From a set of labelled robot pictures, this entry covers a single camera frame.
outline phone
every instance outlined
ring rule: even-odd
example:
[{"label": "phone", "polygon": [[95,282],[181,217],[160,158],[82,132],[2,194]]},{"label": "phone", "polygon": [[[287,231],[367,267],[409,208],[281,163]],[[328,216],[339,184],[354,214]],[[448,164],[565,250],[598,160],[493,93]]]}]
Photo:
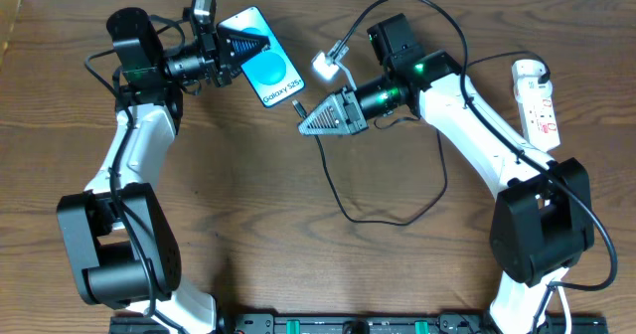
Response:
[{"label": "phone", "polygon": [[257,7],[249,7],[219,26],[269,37],[269,49],[241,66],[264,107],[273,107],[305,88],[305,81]]}]

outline wooden surface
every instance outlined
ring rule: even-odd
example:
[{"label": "wooden surface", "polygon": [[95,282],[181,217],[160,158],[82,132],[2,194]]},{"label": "wooden surface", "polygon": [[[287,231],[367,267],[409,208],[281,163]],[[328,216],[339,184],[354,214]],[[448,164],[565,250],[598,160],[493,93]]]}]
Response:
[{"label": "wooden surface", "polygon": [[[218,0],[218,20],[257,5],[307,81],[307,108],[333,84],[309,63],[375,0]],[[591,178],[594,209],[613,236],[618,279],[599,293],[568,292],[578,313],[633,332],[636,307],[636,0],[433,0],[455,16],[471,58],[531,49],[549,62],[562,146]],[[58,229],[61,196],[80,192],[114,133],[113,99],[83,68],[111,47],[105,20],[139,6],[176,18],[190,0],[24,0],[0,74],[0,332],[104,333],[111,311],[77,294]],[[459,59],[459,42],[434,12],[394,1],[352,38],[358,82],[381,68],[364,30],[404,12],[428,50]],[[165,43],[174,37],[164,38]],[[515,127],[512,60],[471,71],[482,95]],[[115,57],[95,62],[108,76]],[[179,242],[185,275],[225,306],[279,312],[433,313],[484,309],[501,269],[488,246],[494,202],[444,139],[446,196],[405,229],[347,223],[322,173],[316,144],[297,133],[289,102],[264,109],[245,79],[186,96],[158,198]],[[357,218],[406,219],[442,184],[434,131],[406,124],[324,145],[345,206]],[[567,279],[608,270],[599,237]],[[553,310],[559,311],[558,304]]]},{"label": "wooden surface", "polygon": [[0,0],[0,67],[4,51],[9,47],[9,35],[18,15],[20,0]]}]

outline white cable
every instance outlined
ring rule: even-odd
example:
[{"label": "white cable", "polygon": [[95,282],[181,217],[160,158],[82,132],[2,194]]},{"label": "white cable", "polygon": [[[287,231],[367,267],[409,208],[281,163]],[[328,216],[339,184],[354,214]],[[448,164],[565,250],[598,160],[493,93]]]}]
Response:
[{"label": "white cable", "polygon": [[572,331],[572,318],[569,314],[569,306],[567,305],[567,299],[565,299],[565,289],[562,286],[557,287],[558,298],[560,304],[563,306],[563,315],[565,316],[565,334],[570,334]]}]

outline white power strip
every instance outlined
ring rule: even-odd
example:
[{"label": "white power strip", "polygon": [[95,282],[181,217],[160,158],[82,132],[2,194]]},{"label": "white power strip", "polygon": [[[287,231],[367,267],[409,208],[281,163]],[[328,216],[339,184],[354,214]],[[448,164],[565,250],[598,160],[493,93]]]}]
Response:
[{"label": "white power strip", "polygon": [[553,107],[553,84],[550,81],[539,84],[539,77],[545,73],[546,67],[539,61],[519,60],[513,64],[515,99],[524,138],[547,152],[559,146],[560,139]]}]

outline wooden table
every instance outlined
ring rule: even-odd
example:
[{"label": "wooden table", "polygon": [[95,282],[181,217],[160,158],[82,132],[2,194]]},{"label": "wooden table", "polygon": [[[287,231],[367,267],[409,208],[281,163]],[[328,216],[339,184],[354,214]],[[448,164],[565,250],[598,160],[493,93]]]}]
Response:
[{"label": "wooden table", "polygon": [[[312,108],[344,84],[317,81],[310,61],[341,38],[375,0],[218,0],[217,20],[257,5],[307,81]],[[531,49],[553,70],[562,145],[591,178],[594,209],[615,240],[619,275],[608,290],[568,292],[577,313],[607,316],[612,333],[633,332],[636,306],[636,0],[433,0],[456,17],[471,58]],[[83,68],[111,47],[105,20],[139,6],[178,18],[190,0],[24,0],[0,73],[0,332],[107,330],[111,310],[77,294],[56,219],[61,196],[80,192],[114,133],[113,99]],[[425,47],[460,58],[454,31],[433,11],[394,1],[352,38],[346,63],[358,82],[381,67],[368,26],[404,12]],[[175,41],[166,36],[164,43]],[[471,70],[481,94],[515,127],[510,64]],[[105,77],[118,65],[95,62]],[[494,202],[468,162],[444,139],[449,187],[405,229],[355,226],[342,217],[316,144],[296,130],[289,102],[265,109],[244,78],[186,96],[158,198],[181,249],[184,273],[234,309],[279,312],[434,313],[485,309],[501,269],[488,235]],[[400,125],[325,138],[350,214],[407,219],[442,175],[430,126]],[[567,279],[592,283],[608,270],[599,237]],[[551,309],[560,311],[557,300]]]}]

